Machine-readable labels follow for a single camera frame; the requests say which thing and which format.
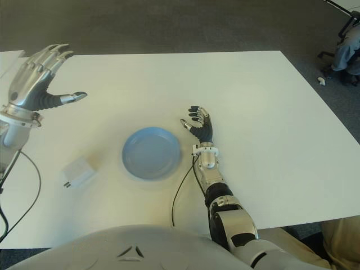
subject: white object on floor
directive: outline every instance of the white object on floor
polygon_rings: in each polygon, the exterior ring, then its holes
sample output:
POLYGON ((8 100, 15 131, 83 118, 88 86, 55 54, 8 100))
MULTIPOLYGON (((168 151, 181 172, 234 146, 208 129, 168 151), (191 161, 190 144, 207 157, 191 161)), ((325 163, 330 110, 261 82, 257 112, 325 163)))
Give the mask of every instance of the white object on floor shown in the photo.
POLYGON ((78 187, 95 175, 94 169, 91 168, 83 157, 76 159, 76 161, 66 166, 63 173, 66 178, 66 182, 64 184, 64 187, 66 188, 78 187))
MULTIPOLYGON (((24 152, 39 167, 42 192, 0 248, 49 248, 128 224, 170 226, 172 199, 198 143, 179 122, 189 120, 191 105, 210 113, 220 171, 259 229, 360 214, 360 145, 279 51, 74 56, 49 92, 65 89, 89 96, 40 112, 42 127, 31 131, 24 152), (127 138, 149 126, 172 132, 183 157, 173 174, 150 183, 134 181, 120 159, 127 138), (79 156, 96 180, 59 188, 60 172, 79 156)), ((20 156, 1 194, 10 224, 33 201, 37 181, 20 156)), ((174 219, 181 229, 208 233, 192 174, 174 219)))
POLYGON ((10 70, 16 60, 24 54, 24 51, 0 52, 0 79, 10 70))
POLYGON ((320 84, 321 86, 325 86, 325 79, 324 79, 324 78, 318 77, 317 80, 319 81, 319 84, 320 84))

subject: white power adapter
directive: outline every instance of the white power adapter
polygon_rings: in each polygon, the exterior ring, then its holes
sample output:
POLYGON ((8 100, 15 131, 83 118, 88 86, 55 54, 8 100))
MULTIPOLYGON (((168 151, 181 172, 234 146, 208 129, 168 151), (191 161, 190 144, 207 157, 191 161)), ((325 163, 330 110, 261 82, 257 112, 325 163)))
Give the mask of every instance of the white power adapter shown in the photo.
POLYGON ((66 177, 64 187, 78 187, 95 175, 94 169, 87 163, 85 158, 80 157, 70 163, 63 170, 66 177))

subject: office chair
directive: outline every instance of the office chair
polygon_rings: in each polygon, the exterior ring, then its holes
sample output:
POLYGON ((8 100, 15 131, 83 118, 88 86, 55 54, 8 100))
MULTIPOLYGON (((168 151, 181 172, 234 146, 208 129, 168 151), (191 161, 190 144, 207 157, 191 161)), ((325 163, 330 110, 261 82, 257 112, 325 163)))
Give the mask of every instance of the office chair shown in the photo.
MULTIPOLYGON (((348 20, 348 22, 344 25, 344 27, 341 29, 341 31, 338 33, 339 38, 341 38, 341 41, 338 43, 340 44, 341 42, 344 41, 346 32, 349 28, 349 25, 351 24, 352 26, 354 26, 356 23, 358 23, 360 21, 360 12, 358 11, 352 11, 350 13, 350 19, 348 20)), ((318 54, 317 57, 319 57, 320 59, 323 58, 324 55, 330 56, 330 57, 334 57, 335 54, 332 52, 326 52, 326 51, 322 51, 318 54)), ((349 64, 352 64, 353 62, 356 61, 356 59, 360 56, 360 49, 358 49, 357 51, 355 51, 355 54, 353 55, 353 57, 349 60, 349 64)))

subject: person's leg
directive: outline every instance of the person's leg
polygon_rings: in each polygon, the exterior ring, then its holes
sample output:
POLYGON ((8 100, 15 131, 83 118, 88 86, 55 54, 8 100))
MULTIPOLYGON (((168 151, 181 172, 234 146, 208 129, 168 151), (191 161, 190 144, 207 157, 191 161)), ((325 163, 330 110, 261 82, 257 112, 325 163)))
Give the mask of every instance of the person's leg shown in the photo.
POLYGON ((360 59, 348 66, 346 71, 351 75, 360 75, 360 59))
POLYGON ((297 257, 303 262, 328 269, 336 269, 331 267, 327 260, 320 258, 309 247, 301 243, 298 239, 292 237, 281 228, 260 229, 258 232, 261 239, 273 242, 279 248, 297 257))
POLYGON ((355 51, 360 49, 360 25, 347 32, 344 41, 337 46, 334 61, 331 65, 334 71, 344 70, 355 51))
POLYGON ((324 248, 335 264, 360 269, 360 215, 321 223, 324 248))

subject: person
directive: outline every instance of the person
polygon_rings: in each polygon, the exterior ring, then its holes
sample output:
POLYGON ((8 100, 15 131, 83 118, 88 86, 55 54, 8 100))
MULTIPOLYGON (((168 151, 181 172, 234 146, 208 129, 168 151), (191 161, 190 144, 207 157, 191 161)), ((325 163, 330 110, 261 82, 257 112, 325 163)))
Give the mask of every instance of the person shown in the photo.
POLYGON ((360 50, 360 21, 346 33, 344 40, 337 45, 332 65, 323 69, 324 76, 333 78, 335 73, 343 71, 341 76, 343 82, 356 82, 355 76, 360 75, 360 60, 357 59, 352 64, 348 64, 356 50, 360 50))
POLYGON ((321 258, 281 228, 261 229, 259 235, 306 263, 332 270, 359 270, 360 215, 321 222, 321 230, 330 260, 321 258))

